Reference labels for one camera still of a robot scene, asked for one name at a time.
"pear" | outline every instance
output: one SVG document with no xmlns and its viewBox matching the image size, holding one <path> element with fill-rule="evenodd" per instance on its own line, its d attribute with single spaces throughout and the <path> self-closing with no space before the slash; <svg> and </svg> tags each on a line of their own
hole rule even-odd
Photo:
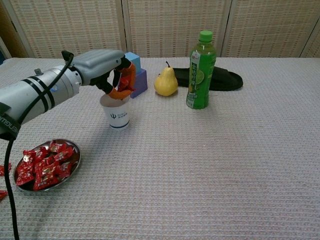
<svg viewBox="0 0 320 240">
<path fill-rule="evenodd" d="M 178 81 L 175 76 L 175 71 L 170 67 L 165 67 L 162 73 L 156 78 L 154 82 L 155 91 L 162 96 L 170 96 L 178 89 Z"/>
</svg>

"green bottle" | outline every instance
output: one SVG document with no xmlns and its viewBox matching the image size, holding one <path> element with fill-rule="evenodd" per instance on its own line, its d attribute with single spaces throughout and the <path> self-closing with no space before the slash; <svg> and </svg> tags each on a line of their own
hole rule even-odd
<svg viewBox="0 0 320 240">
<path fill-rule="evenodd" d="M 209 87 L 217 59 L 211 31 L 201 31 L 199 42 L 190 54 L 189 90 L 186 105 L 192 109 L 204 109 L 209 104 Z"/>
</svg>

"metal plate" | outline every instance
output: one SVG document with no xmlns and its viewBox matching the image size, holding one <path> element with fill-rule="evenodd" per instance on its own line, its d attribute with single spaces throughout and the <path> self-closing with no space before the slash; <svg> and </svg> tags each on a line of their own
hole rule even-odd
<svg viewBox="0 0 320 240">
<path fill-rule="evenodd" d="M 23 184 L 23 185 L 20 185 L 20 186 L 17 186 L 17 188 L 19 188 L 20 190 L 22 191 L 26 191 L 26 192 L 45 192 L 45 191 L 48 191 L 52 188 L 55 188 L 59 185 L 61 185 L 62 183 L 64 183 L 66 180 L 68 180 L 69 178 L 72 177 L 72 175 L 74 174 L 74 172 L 77 170 L 77 168 L 79 167 L 80 165 L 80 159 L 81 159 L 81 153 L 80 153 L 80 149 L 79 147 L 72 141 L 70 140 L 66 140 L 66 139 L 53 139 L 53 140 L 50 140 L 50 141 L 47 141 L 39 146 L 36 146 L 35 148 L 33 148 L 32 150 L 38 150 L 40 149 L 41 147 L 45 147 L 47 150 L 49 149 L 49 146 L 50 146 L 50 143 L 52 141 L 55 141 L 57 144 L 67 144 L 69 147 L 73 147 L 73 155 L 68 159 L 68 161 L 74 161 L 74 164 L 72 166 L 72 169 L 71 169 L 71 174 L 70 176 L 68 177 L 65 177 L 61 182 L 55 184 L 55 185 L 52 185 L 52 186 L 48 186 L 44 189 L 41 189 L 39 191 L 34 191 L 33 188 L 34 188 L 34 184 L 35 184 L 35 180 L 32 180 L 30 182 L 27 182 L 26 184 Z M 15 169 L 14 169 L 14 172 L 13 172 L 13 178 L 14 178 L 14 182 L 16 183 L 17 181 L 17 178 L 18 178 L 18 173 L 17 173 L 17 167 L 20 165 L 20 163 L 23 161 L 23 157 L 21 158 L 21 160 L 19 161 L 19 163 L 16 165 Z"/>
</svg>

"lime graphic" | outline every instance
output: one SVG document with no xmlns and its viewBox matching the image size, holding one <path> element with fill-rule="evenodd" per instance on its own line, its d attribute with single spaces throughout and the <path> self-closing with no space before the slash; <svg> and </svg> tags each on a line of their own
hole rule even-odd
<svg viewBox="0 0 320 240">
<path fill-rule="evenodd" d="M 205 78 L 205 74 L 201 70 L 196 71 L 195 84 L 200 84 Z"/>
</svg>

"blue block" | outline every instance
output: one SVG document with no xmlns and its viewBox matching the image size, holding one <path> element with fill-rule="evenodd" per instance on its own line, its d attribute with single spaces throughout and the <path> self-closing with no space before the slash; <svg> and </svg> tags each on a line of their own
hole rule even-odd
<svg viewBox="0 0 320 240">
<path fill-rule="evenodd" d="M 133 52 L 127 52 L 125 54 L 125 57 L 135 65 L 135 73 L 136 74 L 140 73 L 141 72 L 140 57 L 137 54 L 134 54 Z"/>
<path fill-rule="evenodd" d="M 135 75 L 133 88 L 135 89 L 135 91 L 130 95 L 132 99 L 139 96 L 148 89 L 147 71 L 145 69 L 141 69 L 141 72 Z"/>
</svg>

